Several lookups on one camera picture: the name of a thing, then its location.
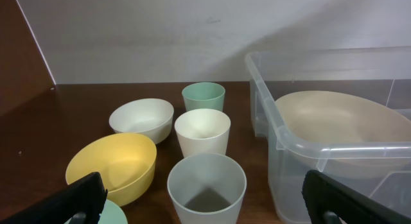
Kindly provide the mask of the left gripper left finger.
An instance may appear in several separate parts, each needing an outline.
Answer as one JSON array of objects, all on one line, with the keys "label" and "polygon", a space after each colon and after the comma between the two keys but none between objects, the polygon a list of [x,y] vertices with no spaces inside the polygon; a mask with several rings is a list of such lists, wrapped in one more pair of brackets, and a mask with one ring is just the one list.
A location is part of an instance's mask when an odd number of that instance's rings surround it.
[{"label": "left gripper left finger", "polygon": [[88,223],[97,224],[107,199],[101,175],[92,172],[52,194],[1,221],[2,224],[17,223]]}]

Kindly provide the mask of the beige plate bowl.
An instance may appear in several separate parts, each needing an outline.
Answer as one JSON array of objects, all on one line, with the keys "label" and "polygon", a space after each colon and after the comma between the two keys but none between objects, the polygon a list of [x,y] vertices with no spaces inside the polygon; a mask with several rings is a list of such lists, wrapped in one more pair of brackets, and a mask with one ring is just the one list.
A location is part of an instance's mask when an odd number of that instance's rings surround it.
[{"label": "beige plate bowl", "polygon": [[290,154],[302,164],[346,178],[383,177],[410,165],[410,120],[377,102],[309,90],[276,106]]}]

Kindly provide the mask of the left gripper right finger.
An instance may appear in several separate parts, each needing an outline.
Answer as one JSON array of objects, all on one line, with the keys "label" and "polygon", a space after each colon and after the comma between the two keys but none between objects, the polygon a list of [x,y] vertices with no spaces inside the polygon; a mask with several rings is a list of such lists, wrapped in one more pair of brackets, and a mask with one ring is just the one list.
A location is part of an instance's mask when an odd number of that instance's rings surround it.
[{"label": "left gripper right finger", "polygon": [[312,224],[410,224],[410,218],[317,170],[309,170],[302,196]]}]

